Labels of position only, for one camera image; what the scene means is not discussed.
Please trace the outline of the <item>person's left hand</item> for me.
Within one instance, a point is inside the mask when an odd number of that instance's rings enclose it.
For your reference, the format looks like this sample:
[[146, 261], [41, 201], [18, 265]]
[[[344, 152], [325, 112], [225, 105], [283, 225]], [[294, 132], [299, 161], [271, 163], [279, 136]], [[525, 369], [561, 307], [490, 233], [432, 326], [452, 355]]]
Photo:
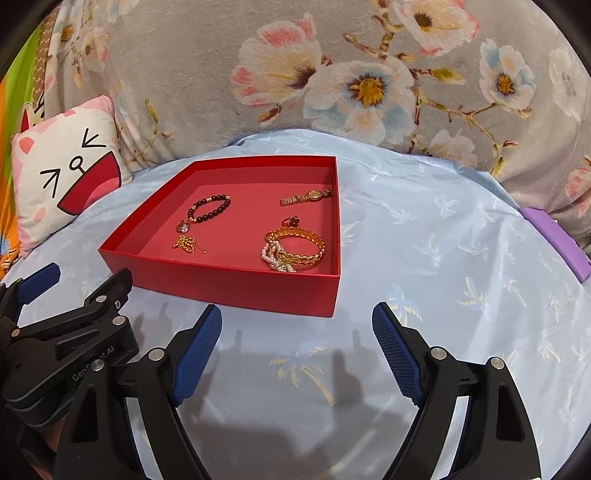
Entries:
[[59, 420], [55, 425], [53, 425], [48, 430], [42, 433], [44, 439], [46, 440], [47, 445], [53, 450], [57, 451], [61, 433], [65, 424], [65, 419]]

